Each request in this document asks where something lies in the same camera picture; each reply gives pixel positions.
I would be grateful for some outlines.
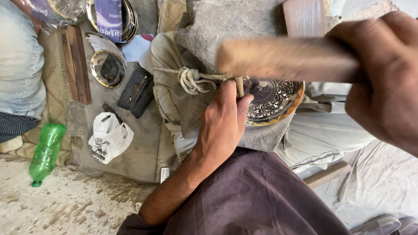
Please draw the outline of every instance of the bottle cap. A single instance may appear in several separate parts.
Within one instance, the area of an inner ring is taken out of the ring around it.
[[[41,184],[42,184],[42,182],[41,181],[37,181],[37,182],[33,182],[32,183],[32,187],[39,187],[39,186],[41,186]]]

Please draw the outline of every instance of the purple cloth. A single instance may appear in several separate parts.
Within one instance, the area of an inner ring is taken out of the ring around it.
[[[119,235],[351,235],[274,153],[237,148],[169,219],[152,226],[132,214]]]
[[[97,31],[111,42],[122,40],[122,1],[94,0],[97,15]]]

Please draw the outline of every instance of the green plastic bottle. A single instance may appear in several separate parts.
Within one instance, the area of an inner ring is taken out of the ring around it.
[[[64,134],[65,126],[61,124],[47,123],[42,127],[39,143],[29,166],[29,174],[33,179],[32,187],[41,186],[42,180],[54,169]]]

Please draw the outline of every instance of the wooden board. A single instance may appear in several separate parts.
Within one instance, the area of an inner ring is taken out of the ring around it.
[[[304,179],[303,181],[311,188],[317,188],[327,182],[330,182],[333,179],[336,179],[340,176],[343,176],[351,172],[351,166],[345,162],[341,161],[333,166],[328,167],[326,170],[320,171],[311,177]]]
[[[64,50],[65,63],[67,64],[68,80],[70,83],[73,100],[79,101],[80,99],[79,99],[78,90],[77,90],[76,75],[75,75],[75,70],[74,70],[73,59],[71,56],[70,42],[68,39],[67,28],[61,29],[61,39],[62,39],[62,48]]]
[[[90,94],[83,35],[78,26],[67,26],[67,34],[79,100],[83,104],[90,104],[92,102],[92,95]]]
[[[289,37],[323,37],[326,32],[324,0],[287,0],[283,3]]]

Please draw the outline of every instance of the white plastic bag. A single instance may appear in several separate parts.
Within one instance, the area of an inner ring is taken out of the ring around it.
[[[102,112],[94,119],[89,146],[97,160],[108,164],[129,147],[132,139],[133,131],[126,123],[119,125],[113,113]]]

